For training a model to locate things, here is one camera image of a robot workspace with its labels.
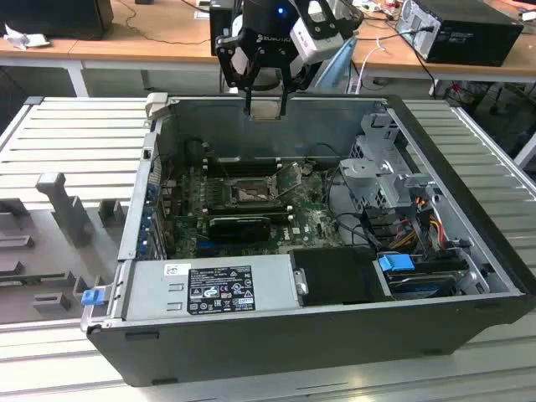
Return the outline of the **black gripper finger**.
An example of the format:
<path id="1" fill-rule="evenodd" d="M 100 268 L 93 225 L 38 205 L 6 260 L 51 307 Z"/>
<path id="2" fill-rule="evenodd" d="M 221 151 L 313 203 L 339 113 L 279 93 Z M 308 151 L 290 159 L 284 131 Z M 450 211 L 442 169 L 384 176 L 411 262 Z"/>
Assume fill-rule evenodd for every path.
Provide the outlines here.
<path id="1" fill-rule="evenodd" d="M 282 82 L 282 95 L 279 116 L 286 114 L 287 101 L 291 93 L 296 91 L 295 79 L 300 74 L 303 66 L 302 57 L 296 51 L 278 49 L 279 63 Z"/>
<path id="2" fill-rule="evenodd" d="M 260 72 L 262 46 L 254 35 L 237 35 L 217 38 L 215 50 L 229 88 L 245 93 L 244 113 L 251 112 L 252 91 Z"/>

